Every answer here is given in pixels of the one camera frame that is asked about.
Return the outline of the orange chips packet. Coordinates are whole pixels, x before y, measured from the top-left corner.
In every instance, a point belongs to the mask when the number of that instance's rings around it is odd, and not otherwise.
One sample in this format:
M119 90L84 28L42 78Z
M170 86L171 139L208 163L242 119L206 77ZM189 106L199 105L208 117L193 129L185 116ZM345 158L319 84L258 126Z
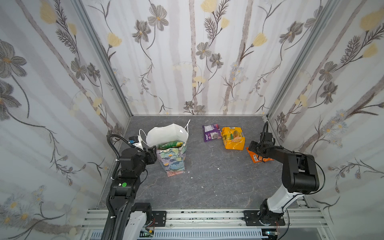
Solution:
M263 157L257 155L256 153L250 151L249 148L246 148L246 150L249 153L249 155L250 155L250 157L254 163L265 163L268 161L273 161L273 159L271 159L271 158L263 158Z

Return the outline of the floral white paper bag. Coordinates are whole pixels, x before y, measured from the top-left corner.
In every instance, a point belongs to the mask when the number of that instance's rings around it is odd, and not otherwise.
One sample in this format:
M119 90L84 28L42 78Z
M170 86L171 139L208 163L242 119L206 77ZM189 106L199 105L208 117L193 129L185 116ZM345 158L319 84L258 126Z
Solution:
M167 176L172 177L185 172L189 124L184 127L177 124L154 127L148 133L140 129L139 137L147 146L156 147L157 160Z

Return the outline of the green yellow Fox's candy packet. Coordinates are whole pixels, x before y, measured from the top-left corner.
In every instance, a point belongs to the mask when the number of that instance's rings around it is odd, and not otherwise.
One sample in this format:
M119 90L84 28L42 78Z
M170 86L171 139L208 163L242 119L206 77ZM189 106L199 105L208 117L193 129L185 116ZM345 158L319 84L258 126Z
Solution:
M168 142L166 144L159 145L158 149L159 150L168 150L171 148L180 148L184 145L183 141L172 141Z

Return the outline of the yellow mango gummy packet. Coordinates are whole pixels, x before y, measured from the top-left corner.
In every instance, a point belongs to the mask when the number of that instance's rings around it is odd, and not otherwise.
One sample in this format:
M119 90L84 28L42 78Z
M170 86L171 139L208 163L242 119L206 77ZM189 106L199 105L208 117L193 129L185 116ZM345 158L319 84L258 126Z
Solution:
M224 127L221 136L225 149L239 151L244 149L246 139L240 127Z

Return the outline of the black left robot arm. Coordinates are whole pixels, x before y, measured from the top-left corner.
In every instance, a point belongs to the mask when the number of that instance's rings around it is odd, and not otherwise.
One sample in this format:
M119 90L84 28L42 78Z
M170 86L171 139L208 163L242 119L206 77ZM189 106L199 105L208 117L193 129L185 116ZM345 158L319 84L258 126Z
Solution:
M108 217L102 240L137 240L142 231L154 235L155 217L150 203L135 203L146 167L157 161L157 148L136 147L125 138L107 135L107 142L116 154L117 165L106 199Z

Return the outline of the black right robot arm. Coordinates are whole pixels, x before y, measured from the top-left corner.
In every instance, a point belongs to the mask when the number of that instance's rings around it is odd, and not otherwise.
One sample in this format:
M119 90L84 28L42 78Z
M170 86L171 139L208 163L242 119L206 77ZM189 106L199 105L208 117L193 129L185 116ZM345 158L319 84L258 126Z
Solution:
M256 163L277 161L282 164L282 185L260 205L257 221L262 226L278 224L284 218L287 207L300 196L318 193L325 186L318 171L324 170L316 163L314 156L290 151L276 145L276 139L269 132L266 122L258 142L251 141L248 152Z

